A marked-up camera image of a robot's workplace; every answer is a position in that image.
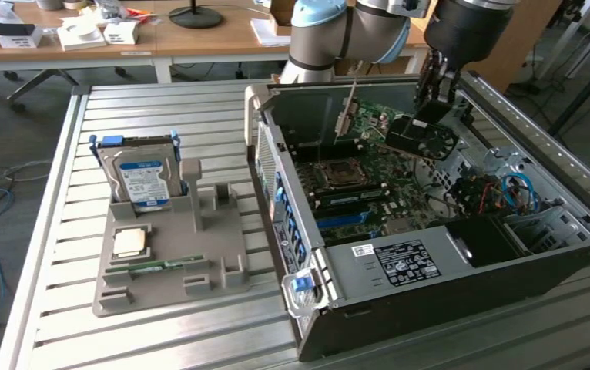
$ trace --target blue hard drive label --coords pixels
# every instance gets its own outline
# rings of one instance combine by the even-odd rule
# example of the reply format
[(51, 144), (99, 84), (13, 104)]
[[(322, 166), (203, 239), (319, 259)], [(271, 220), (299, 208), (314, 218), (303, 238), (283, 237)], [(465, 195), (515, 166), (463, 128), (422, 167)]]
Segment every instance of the blue hard drive label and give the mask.
[(131, 202), (142, 207), (160, 206), (168, 202), (170, 190), (167, 181), (160, 178), (163, 163), (159, 160), (122, 163), (119, 172)]
[(441, 276), (439, 268), (419, 240), (375, 248), (375, 254), (389, 282), (395, 287)]

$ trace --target floor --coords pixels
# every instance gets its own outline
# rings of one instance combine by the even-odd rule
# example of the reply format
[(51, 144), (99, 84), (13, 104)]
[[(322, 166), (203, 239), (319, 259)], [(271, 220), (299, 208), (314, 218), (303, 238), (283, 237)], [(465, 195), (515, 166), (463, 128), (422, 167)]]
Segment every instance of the floor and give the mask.
[[(545, 56), (553, 46), (554, 41), (562, 33), (561, 29), (551, 29), (543, 35), (535, 52)], [(196, 66), (183, 66), (180, 71), (188, 76), (206, 79), (234, 79), (234, 63), (216, 64), (208, 71), (210, 64)], [(562, 67), (555, 77), (562, 76)], [(251, 78), (266, 78), (271, 73), (279, 72), (275, 62), (246, 63), (243, 66), (244, 74)], [(150, 67), (127, 68), (130, 77), (122, 78), (114, 74), (114, 69), (84, 69), (72, 71), (72, 76), (82, 84), (90, 85), (114, 85), (123, 83), (154, 83), (155, 74)], [(32, 77), (33, 72), (19, 72), (21, 79)], [(575, 79), (565, 82), (565, 92), (553, 92), (553, 89), (545, 89), (538, 96), (513, 97), (513, 101), (530, 114), (537, 113), (537, 106), (543, 105), (543, 112), (550, 120), (559, 115), (578, 91), (590, 80), (590, 60), (579, 72)], [(17, 86), (19, 82), (9, 82), (0, 73), (0, 167), (8, 167), (31, 160), (51, 159), (57, 136), (60, 134), (62, 120), (64, 118), (66, 108), (70, 101), (70, 86), (64, 80), (52, 77), (39, 89), (31, 92), (20, 100), (28, 106), (28, 112), (24, 114), (13, 113), (4, 102), (4, 96)], [(577, 113), (581, 117), (590, 109), (590, 100)], [(542, 114), (537, 114), (535, 119), (545, 126)], [(577, 153), (579, 158), (590, 166), (590, 110), (585, 119), (575, 125), (573, 130), (563, 134), (563, 139), (569, 148)], [(23, 176), (33, 176), (47, 171), (47, 166), (39, 166), (23, 173)], [(12, 288), (16, 288), (19, 280), (24, 254), (32, 234), (33, 221), (39, 209), (43, 195), (44, 180), (25, 183), (17, 183), (13, 188), (16, 200), (13, 207), (0, 216), (0, 262), (5, 279)], [(4, 322), (11, 309), (12, 294), (0, 301), (0, 341), (4, 332)]]

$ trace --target black lamp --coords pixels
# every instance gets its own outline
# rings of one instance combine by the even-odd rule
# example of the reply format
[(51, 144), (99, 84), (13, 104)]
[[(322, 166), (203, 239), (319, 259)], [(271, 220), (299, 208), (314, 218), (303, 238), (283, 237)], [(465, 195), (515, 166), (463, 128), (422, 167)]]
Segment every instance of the black lamp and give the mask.
[(223, 20), (219, 12), (196, 6), (196, 0), (190, 0), (190, 7), (174, 9), (168, 16), (175, 24), (187, 29), (207, 29), (219, 25)]

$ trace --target aluminum table surface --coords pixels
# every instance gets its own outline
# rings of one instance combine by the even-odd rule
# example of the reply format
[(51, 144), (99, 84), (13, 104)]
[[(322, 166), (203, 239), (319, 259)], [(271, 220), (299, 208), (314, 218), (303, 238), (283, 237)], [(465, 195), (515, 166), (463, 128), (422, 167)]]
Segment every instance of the aluminum table surface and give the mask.
[[(519, 369), (590, 364), (590, 267), (541, 298), (318, 362), (298, 362), (244, 157), (243, 91), (266, 82), (99, 86), (74, 95), (0, 369)], [(494, 145), (507, 143), (485, 118), (474, 125)], [(199, 186), (230, 181), (239, 193), (252, 288), (98, 318), (92, 299), (110, 187), (87, 141), (92, 134), (150, 136), (170, 130), (182, 136), (183, 156), (202, 160)]]

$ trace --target white box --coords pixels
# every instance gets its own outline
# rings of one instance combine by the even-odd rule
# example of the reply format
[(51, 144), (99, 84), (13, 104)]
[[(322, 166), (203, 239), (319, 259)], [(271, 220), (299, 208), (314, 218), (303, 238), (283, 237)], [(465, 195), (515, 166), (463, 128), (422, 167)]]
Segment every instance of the white box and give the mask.
[(136, 22), (110, 23), (103, 31), (103, 36), (112, 45), (135, 45), (138, 30)]
[(37, 48), (43, 30), (35, 25), (0, 24), (0, 46), (4, 49)]
[(70, 50), (98, 48), (107, 46), (99, 28), (92, 26), (63, 25), (57, 29), (62, 49)]

